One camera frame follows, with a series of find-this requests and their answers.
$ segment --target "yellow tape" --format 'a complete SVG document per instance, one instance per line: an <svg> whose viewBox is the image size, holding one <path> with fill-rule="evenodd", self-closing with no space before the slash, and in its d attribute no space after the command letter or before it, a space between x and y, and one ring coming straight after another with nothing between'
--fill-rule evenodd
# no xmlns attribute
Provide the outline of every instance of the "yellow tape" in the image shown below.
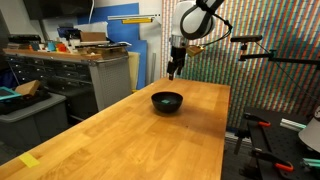
<svg viewBox="0 0 320 180"><path fill-rule="evenodd" d="M27 152L21 154L19 156L19 159L29 168L32 168L33 166L37 166L38 164L40 164L40 162L36 158L34 158L31 154Z"/></svg>

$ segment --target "metal cabinet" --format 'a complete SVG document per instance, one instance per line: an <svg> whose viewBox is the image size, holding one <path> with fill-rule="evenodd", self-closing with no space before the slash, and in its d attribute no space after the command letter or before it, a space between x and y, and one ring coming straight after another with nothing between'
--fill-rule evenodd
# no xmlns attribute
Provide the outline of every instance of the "metal cabinet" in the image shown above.
<svg viewBox="0 0 320 180"><path fill-rule="evenodd" d="M40 80L67 97L69 116L83 120L131 94L128 53L104 60L7 54L18 84Z"/></svg>

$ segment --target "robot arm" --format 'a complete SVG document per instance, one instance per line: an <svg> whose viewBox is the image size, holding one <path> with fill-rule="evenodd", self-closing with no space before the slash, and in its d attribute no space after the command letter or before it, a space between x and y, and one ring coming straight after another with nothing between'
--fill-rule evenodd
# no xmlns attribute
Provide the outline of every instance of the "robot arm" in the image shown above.
<svg viewBox="0 0 320 180"><path fill-rule="evenodd" d="M222 3L223 0L186 0L177 4L170 40L172 61L167 68L170 80L177 69L177 74L181 73L189 40L205 37L214 29L212 15Z"/></svg>

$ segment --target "floor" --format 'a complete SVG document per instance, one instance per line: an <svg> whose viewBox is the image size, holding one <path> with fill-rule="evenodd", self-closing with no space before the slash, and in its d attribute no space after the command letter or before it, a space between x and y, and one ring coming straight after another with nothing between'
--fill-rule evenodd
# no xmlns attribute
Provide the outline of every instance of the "floor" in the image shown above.
<svg viewBox="0 0 320 180"><path fill-rule="evenodd" d="M225 151L222 166L222 180L244 180L245 177L239 175L239 169L243 167L245 162L249 161L248 152L250 144L243 143L239 154L233 153L235 148L235 140L226 138ZM22 150L9 147L0 141L0 165L8 162L12 158L22 154Z"/></svg>

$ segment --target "black bowl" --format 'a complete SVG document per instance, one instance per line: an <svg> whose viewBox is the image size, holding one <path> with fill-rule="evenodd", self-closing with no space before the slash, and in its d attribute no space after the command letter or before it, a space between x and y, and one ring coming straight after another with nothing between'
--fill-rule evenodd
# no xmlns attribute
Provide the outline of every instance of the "black bowl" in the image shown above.
<svg viewBox="0 0 320 180"><path fill-rule="evenodd" d="M151 96L151 100L158 111L173 113L181 106L183 97L175 92L158 92Z"/></svg>

